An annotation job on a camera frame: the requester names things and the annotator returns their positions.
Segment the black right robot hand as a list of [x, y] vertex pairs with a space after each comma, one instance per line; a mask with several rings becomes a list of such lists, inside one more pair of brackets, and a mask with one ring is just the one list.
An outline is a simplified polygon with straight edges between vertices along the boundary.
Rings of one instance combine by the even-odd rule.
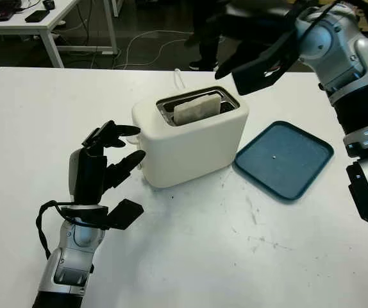
[[239, 45], [219, 66], [215, 77], [227, 76], [271, 47], [290, 29], [288, 14], [292, 7], [287, 1], [230, 1], [217, 16], [217, 32]]

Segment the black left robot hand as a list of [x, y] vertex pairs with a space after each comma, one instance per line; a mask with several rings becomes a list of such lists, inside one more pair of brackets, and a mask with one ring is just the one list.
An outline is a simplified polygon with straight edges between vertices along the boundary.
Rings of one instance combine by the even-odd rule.
[[117, 164], [108, 164], [106, 148], [122, 148], [122, 137], [136, 136], [140, 128], [110, 120], [95, 128], [69, 159], [69, 193], [76, 205], [97, 205], [110, 188], [123, 183], [144, 159], [143, 150], [134, 151]]

